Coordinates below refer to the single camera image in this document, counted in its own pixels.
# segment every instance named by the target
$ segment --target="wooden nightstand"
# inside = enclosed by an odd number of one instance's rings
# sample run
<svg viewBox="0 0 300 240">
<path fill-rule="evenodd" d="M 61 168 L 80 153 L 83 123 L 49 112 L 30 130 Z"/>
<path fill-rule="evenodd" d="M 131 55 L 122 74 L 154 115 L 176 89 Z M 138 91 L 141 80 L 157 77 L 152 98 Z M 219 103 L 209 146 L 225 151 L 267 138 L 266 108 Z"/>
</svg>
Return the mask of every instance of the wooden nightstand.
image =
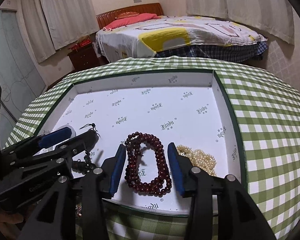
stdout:
<svg viewBox="0 0 300 240">
<path fill-rule="evenodd" d="M 92 44 L 81 47 L 77 51 L 71 51 L 68 57 L 72 62 L 75 72 L 109 63 L 106 57 L 97 57 Z"/>
</svg>

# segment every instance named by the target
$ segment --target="bed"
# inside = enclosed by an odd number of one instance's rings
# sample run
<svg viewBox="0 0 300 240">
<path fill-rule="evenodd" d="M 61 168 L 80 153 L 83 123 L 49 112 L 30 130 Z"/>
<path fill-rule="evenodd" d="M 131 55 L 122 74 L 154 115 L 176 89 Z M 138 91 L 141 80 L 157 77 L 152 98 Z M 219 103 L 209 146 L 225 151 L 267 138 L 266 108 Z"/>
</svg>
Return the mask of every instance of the bed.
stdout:
<svg viewBox="0 0 300 240">
<path fill-rule="evenodd" d="M 152 13 L 147 20 L 112 30 L 105 27 L 122 12 Z M 267 38 L 243 25 L 211 17 L 167 17 L 160 3 L 136 5 L 97 16 L 96 44 L 109 62 L 133 57 L 205 57 L 230 62 L 262 59 Z"/>
<path fill-rule="evenodd" d="M 173 56 L 127 58 L 72 73 L 29 105 L 6 146 L 37 135 L 44 123 L 51 122 L 51 113 L 63 98 L 73 100 L 66 95 L 76 84 L 173 69 L 209 70 L 219 76 L 242 136 L 247 190 L 277 239 L 284 239 L 300 218 L 300 93 L 262 69 L 214 59 Z M 106 206 L 111 239 L 140 239 L 141 236 L 142 239 L 182 239 L 184 236 L 187 218 L 151 215 L 110 203 Z M 214 234 L 217 223 L 214 220 Z M 82 239 L 80 227 L 77 239 Z"/>
</svg>

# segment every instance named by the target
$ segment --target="yellow pattern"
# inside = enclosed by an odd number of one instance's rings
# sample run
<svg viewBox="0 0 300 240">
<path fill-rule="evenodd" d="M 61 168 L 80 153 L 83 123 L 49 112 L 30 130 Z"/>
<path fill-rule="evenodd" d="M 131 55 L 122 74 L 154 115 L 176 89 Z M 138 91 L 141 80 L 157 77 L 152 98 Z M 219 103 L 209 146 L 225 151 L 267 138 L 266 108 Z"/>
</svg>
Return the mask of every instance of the yellow pattern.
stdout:
<svg viewBox="0 0 300 240">
<path fill-rule="evenodd" d="M 163 44 L 166 41 L 176 38 L 182 38 L 185 42 L 184 46 L 191 44 L 188 32 L 186 28 L 183 27 L 164 28 L 152 32 L 142 33 L 138 36 L 138 39 L 154 52 L 163 51 Z"/>
</svg>

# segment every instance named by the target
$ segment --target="plaid bed skirt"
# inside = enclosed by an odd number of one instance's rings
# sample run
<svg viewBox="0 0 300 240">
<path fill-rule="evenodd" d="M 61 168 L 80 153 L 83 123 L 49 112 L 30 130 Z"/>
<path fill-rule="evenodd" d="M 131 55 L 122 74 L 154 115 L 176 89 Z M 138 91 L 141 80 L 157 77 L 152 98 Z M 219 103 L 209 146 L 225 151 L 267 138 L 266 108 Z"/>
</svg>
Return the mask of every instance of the plaid bed skirt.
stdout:
<svg viewBox="0 0 300 240">
<path fill-rule="evenodd" d="M 266 41 L 253 45 L 222 47 L 217 45 L 190 45 L 158 52 L 154 57 L 204 57 L 240 63 L 249 58 L 262 60 L 263 53 L 268 49 Z"/>
</svg>

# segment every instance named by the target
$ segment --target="table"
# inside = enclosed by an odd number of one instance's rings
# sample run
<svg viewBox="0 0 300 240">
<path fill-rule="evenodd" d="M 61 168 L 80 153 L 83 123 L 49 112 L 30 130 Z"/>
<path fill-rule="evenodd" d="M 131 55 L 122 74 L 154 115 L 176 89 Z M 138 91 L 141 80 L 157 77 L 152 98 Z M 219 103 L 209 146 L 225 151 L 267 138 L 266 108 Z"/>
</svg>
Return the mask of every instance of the table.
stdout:
<svg viewBox="0 0 300 240">
<path fill-rule="evenodd" d="M 248 192 L 284 239 L 300 218 L 300 93 L 273 74 L 237 63 L 205 58 L 127 58 L 66 76 L 35 99 L 21 115 L 6 146 L 27 138 L 73 83 L 118 73 L 160 69 L 213 69 L 233 105 L 244 144 Z M 183 239 L 186 219 L 106 205 L 111 239 Z M 217 220 L 214 221 L 214 238 Z M 77 225 L 77 237 L 82 237 Z"/>
</svg>

